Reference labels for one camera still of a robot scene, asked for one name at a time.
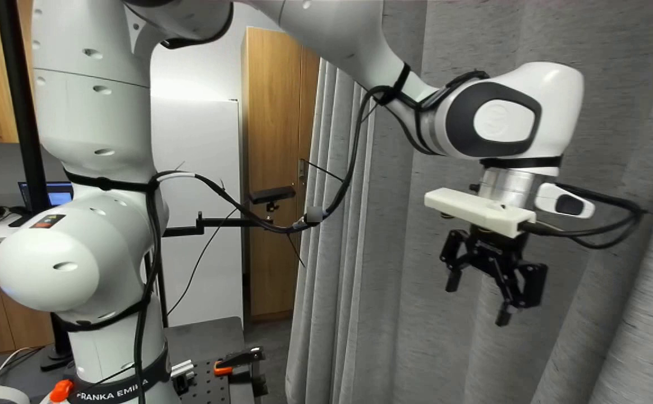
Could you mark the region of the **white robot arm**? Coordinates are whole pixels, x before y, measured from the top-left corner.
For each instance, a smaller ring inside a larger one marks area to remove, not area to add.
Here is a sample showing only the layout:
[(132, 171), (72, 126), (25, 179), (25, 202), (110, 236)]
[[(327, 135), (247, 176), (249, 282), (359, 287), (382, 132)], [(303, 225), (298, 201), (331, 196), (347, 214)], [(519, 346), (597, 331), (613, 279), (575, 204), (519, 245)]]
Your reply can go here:
[(435, 188), (428, 209), (519, 241), (567, 196), (556, 176), (584, 101), (569, 66), (533, 61), (432, 87), (386, 42), (384, 0), (34, 0), (36, 124), (74, 198), (0, 242), (0, 287), (64, 322), (77, 377), (62, 404), (182, 404), (153, 291), (166, 206), (150, 56), (220, 39), (236, 4), (347, 73), (419, 153), (482, 161), (479, 192)]

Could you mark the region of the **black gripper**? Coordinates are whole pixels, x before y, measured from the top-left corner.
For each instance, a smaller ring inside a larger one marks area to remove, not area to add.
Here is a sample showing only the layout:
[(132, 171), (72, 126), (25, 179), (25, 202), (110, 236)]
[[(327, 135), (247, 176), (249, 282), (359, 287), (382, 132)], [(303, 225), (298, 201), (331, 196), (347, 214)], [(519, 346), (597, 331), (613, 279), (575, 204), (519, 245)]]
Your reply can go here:
[(479, 226), (454, 230), (440, 251), (449, 268), (446, 291), (457, 291), (466, 268), (486, 275), (502, 294), (495, 326), (510, 326), (510, 307), (537, 307), (543, 302), (547, 268), (522, 259), (527, 238), (505, 238)]

